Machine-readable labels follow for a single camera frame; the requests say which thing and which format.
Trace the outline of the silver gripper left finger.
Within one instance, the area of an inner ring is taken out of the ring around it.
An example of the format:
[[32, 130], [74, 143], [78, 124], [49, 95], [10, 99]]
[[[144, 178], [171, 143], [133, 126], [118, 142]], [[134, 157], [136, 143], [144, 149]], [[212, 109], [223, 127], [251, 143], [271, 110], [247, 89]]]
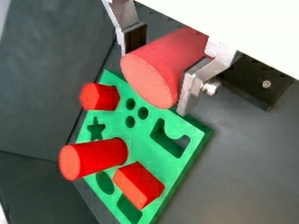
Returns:
[[121, 54], [145, 45], [146, 24], [138, 20], [133, 0], [101, 0], [116, 29]]

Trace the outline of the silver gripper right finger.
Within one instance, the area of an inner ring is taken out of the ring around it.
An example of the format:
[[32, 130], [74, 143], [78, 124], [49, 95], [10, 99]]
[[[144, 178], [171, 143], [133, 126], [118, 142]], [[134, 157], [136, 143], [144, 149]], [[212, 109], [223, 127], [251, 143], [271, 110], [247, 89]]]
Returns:
[[236, 62], [241, 52], [217, 40], [208, 40], [204, 56], [185, 70], [176, 112], [185, 116], [196, 106], [200, 95], [213, 96], [220, 89], [216, 75], [225, 71]]

